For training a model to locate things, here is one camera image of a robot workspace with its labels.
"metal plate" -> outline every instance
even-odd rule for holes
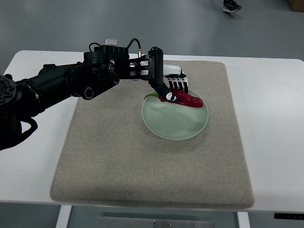
[[[96,228],[213,228],[213,222],[149,218],[97,217]]]

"black cable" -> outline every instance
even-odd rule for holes
[[[92,52],[92,50],[91,50],[91,46],[92,46],[92,45],[94,45],[94,44],[96,44],[96,45],[98,45],[98,46],[100,46],[100,47],[101,47],[101,45],[100,45],[100,44],[98,44],[98,43],[90,43],[90,45],[89,45],[90,52]]]
[[[37,122],[33,119],[33,118],[28,118],[28,119],[24,119],[22,120],[22,122],[28,123],[30,124],[30,128],[25,131],[24,133],[22,133],[20,135],[19,138],[17,138],[10,146],[8,146],[7,148],[10,147],[14,147],[16,145],[18,145],[19,143],[23,142],[24,140],[26,140],[27,138],[30,137],[31,134],[33,134],[34,131],[36,131],[38,129],[38,125]]]
[[[132,40],[130,41],[129,45],[127,46],[127,49],[129,49],[129,47],[131,46],[131,44],[132,44],[134,41],[137,42],[137,44],[138,44],[138,49],[142,49],[142,48],[141,48],[141,44],[139,43],[139,40],[136,39],[136,38],[134,38],[134,39],[132,39]]]

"shoe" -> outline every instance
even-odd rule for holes
[[[226,13],[232,13],[240,10],[242,7],[237,5],[237,3],[233,0],[224,3],[223,11]]]

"white table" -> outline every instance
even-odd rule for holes
[[[164,56],[226,65],[255,197],[246,211],[304,212],[304,62],[296,59]],[[15,81],[43,64],[83,61],[83,53],[21,51],[5,73]],[[60,204],[49,190],[77,98],[35,117],[38,130],[0,152],[0,201]]]

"cardboard box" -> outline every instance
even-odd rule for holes
[[[304,0],[288,0],[293,12],[304,12]]]

